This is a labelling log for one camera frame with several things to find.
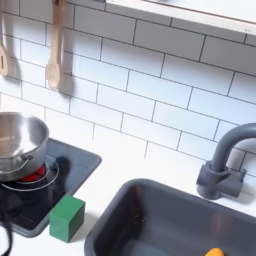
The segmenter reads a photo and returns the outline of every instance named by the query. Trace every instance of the gray faucet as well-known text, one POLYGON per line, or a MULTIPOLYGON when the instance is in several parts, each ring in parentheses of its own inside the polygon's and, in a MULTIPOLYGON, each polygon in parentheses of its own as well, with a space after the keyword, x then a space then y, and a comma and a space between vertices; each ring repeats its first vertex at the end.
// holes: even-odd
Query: gray faucet
POLYGON ((207 161, 200 170, 197 191, 202 197, 216 200, 222 194, 239 196, 246 170, 236 175, 231 173, 226 163, 232 148, 238 142, 251 138, 256 138, 256 123, 240 125, 222 137, 212 161, 207 161))

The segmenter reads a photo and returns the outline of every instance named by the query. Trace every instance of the green block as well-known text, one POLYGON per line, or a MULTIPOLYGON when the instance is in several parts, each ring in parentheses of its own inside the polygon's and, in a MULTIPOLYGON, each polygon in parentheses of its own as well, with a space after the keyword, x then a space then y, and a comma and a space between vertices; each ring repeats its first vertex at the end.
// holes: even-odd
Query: green block
POLYGON ((50 235, 69 242, 84 223, 85 202, 64 196, 50 213, 50 235))

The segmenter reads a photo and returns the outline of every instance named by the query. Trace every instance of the gray sink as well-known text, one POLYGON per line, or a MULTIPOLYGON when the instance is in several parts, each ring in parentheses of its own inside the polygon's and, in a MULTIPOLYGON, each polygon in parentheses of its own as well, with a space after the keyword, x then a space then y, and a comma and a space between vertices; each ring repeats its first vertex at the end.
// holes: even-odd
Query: gray sink
POLYGON ((256 255, 255 218, 150 180, 124 184, 85 241, 86 256, 256 255))

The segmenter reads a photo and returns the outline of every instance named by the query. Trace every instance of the orange toy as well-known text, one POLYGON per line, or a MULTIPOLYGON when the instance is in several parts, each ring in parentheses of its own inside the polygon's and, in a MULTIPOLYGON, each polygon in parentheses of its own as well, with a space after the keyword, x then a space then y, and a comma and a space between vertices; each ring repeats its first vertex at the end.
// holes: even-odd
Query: orange toy
POLYGON ((219 248, 213 248, 205 256, 224 256, 224 253, 219 248))

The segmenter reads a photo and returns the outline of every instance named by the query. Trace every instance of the cooktop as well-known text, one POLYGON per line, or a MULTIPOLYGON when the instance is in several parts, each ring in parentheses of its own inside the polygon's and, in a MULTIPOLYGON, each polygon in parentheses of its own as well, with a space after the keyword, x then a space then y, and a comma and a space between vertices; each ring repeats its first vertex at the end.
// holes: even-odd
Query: cooktop
POLYGON ((49 139, 45 164, 19 181, 0 183, 0 198, 13 231, 39 235, 51 209, 66 194, 74 194, 101 163, 98 155, 49 139))

